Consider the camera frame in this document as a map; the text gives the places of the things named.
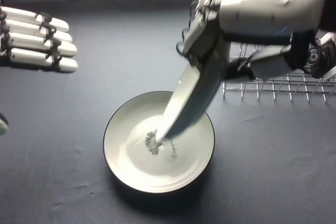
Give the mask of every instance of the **robotic hand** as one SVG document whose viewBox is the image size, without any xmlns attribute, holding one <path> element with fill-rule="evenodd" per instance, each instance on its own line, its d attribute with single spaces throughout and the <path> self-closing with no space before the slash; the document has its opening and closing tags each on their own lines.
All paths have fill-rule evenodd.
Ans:
<svg viewBox="0 0 336 224">
<path fill-rule="evenodd" d="M 69 25 L 46 13 L 0 6 L 0 67 L 29 70 L 75 72 L 77 54 Z M 0 114 L 0 135 L 8 131 L 8 121 Z"/>
<path fill-rule="evenodd" d="M 336 76 L 336 0 L 198 0 L 190 14 L 176 46 L 190 65 L 162 116 L 159 141 L 196 122 L 223 80 L 265 80 L 296 69 Z M 318 30 L 327 34 L 316 39 Z M 229 62 L 231 42 L 266 47 Z"/>
</svg>

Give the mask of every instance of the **metal wire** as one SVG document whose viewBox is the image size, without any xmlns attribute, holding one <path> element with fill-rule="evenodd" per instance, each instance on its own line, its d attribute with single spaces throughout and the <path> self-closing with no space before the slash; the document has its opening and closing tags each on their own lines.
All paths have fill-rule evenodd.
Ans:
<svg viewBox="0 0 336 224">
<path fill-rule="evenodd" d="M 230 59 L 248 58 L 250 53 L 256 52 L 261 48 L 259 45 L 239 45 L 239 55 L 232 56 Z M 246 93 L 255 93 L 257 99 L 260 99 L 263 93 L 273 93 L 273 99 L 277 100 L 280 95 L 288 95 L 289 100 L 293 101 L 298 95 L 305 95 L 307 101 L 323 99 L 325 103 L 336 97 L 336 78 L 329 81 L 314 79 L 303 71 L 295 71 L 282 77 L 271 78 L 269 80 L 256 79 L 255 81 L 231 83 L 224 82 L 223 97 L 228 95 L 228 91 L 240 91 L 243 99 Z"/>
</svg>

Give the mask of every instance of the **gray table surface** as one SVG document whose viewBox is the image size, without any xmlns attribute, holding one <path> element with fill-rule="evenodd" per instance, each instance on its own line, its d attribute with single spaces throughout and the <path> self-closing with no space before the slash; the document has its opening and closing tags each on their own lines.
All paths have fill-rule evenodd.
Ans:
<svg viewBox="0 0 336 224">
<path fill-rule="evenodd" d="M 223 100 L 219 90 L 208 108 L 214 156 L 195 183 L 157 196 L 114 178 L 102 151 L 110 117 L 136 95 L 172 91 L 186 66 L 174 46 L 187 9 L 136 3 L 25 7 L 68 21 L 79 70 L 1 69 L 10 132 L 0 139 L 0 223 L 336 223 L 336 110 L 319 97 Z"/>
</svg>

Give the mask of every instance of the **white plate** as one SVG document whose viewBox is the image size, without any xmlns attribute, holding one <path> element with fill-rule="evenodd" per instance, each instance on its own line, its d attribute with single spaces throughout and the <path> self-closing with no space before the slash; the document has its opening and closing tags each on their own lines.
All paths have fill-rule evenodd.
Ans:
<svg viewBox="0 0 336 224">
<path fill-rule="evenodd" d="M 115 176 L 147 193 L 178 190 L 196 179 L 209 163 L 215 134 L 206 113 L 172 140 L 164 140 L 157 155 L 145 144 L 155 131 L 172 92 L 142 94 L 112 116 L 104 134 L 104 155 Z"/>
</svg>

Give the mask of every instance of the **dark plate rim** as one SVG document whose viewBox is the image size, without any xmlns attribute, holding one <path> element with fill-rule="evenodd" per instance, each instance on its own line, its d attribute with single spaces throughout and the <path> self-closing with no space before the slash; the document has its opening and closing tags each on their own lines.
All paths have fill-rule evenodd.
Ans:
<svg viewBox="0 0 336 224">
<path fill-rule="evenodd" d="M 206 164 L 206 166 L 204 167 L 204 169 L 201 171 L 201 173 L 200 173 L 195 179 L 193 179 L 192 181 L 190 181 L 188 184 L 184 185 L 183 187 L 180 187 L 180 188 L 178 188 L 178 189 L 176 189 L 176 190 L 165 191 L 165 192 L 159 192 L 159 193 L 153 193 L 153 192 L 149 192 L 149 191 L 142 191 L 142 190 L 136 189 L 136 188 L 134 188 L 134 187 L 131 187 L 131 186 L 125 184 L 125 183 L 124 183 L 124 182 L 123 182 L 123 181 L 122 181 L 122 180 L 121 180 L 121 179 L 120 179 L 120 178 L 119 178 L 119 177 L 112 171 L 111 167 L 109 166 L 109 163 L 107 162 L 106 155 L 105 155 L 105 135 L 106 135 L 107 128 L 108 128 L 108 126 L 109 126 L 109 124 L 110 124 L 112 118 L 115 116 L 115 114 L 116 114 L 116 113 L 117 113 L 117 112 L 118 112 L 124 105 L 126 105 L 128 102 L 132 101 L 133 99 L 136 99 L 136 98 L 138 98 L 138 97 L 140 97 L 140 96 L 142 96 L 142 95 L 145 95 L 145 94 L 157 93 L 157 92 L 167 92 L 167 93 L 171 93 L 171 94 L 173 93 L 172 91 L 151 91 L 151 92 L 146 92 L 146 93 L 143 93 L 143 94 L 139 94 L 139 95 L 137 95 L 136 97 L 133 97 L 132 99 L 130 99 L 130 100 L 128 100 L 127 102 L 125 102 L 123 105 L 121 105 L 121 106 L 114 112 L 114 114 L 113 114 L 112 117 L 110 118 L 109 122 L 107 123 L 106 128 L 105 128 L 105 131 L 104 131 L 104 136 L 103 136 L 103 153 L 104 153 L 104 159 L 105 159 L 105 162 L 106 162 L 107 166 L 109 167 L 109 169 L 111 170 L 111 172 L 113 173 L 113 175 L 114 175 L 114 176 L 115 176 L 121 183 L 123 183 L 124 185 L 126 185 L 126 186 L 128 186 L 128 187 L 130 187 L 130 188 L 132 188 L 132 189 L 134 189 L 134 190 L 136 190 L 136 191 L 141 191 L 141 192 L 143 192 L 143 193 L 148 193 L 148 194 L 167 194 L 167 193 L 171 193 L 171 192 L 173 192 L 173 191 L 178 191 L 178 190 L 180 190 L 180 189 L 182 189 L 182 188 L 184 188 L 184 187 L 190 185 L 192 182 L 194 182 L 197 178 L 199 178 L 199 177 L 203 174 L 204 170 L 206 170 L 206 169 L 208 168 L 209 163 L 211 162 L 211 160 L 212 160 L 212 158 L 213 158 L 214 151 L 215 151 L 215 145 L 216 145 L 215 128 L 214 128 L 214 125 L 213 125 L 213 123 L 212 123 L 212 121 L 211 121 L 210 116 L 208 115 L 208 113 L 207 113 L 206 111 L 205 111 L 205 114 L 206 114 L 206 116 L 207 116 L 207 117 L 209 118 L 209 120 L 210 120 L 210 124 L 211 124 L 211 127 L 212 127 L 212 132 L 213 132 L 213 134 L 214 134 L 214 147 L 213 147 L 213 149 L 212 149 L 212 153 L 211 153 L 210 159 L 209 159 L 208 163 Z"/>
</svg>

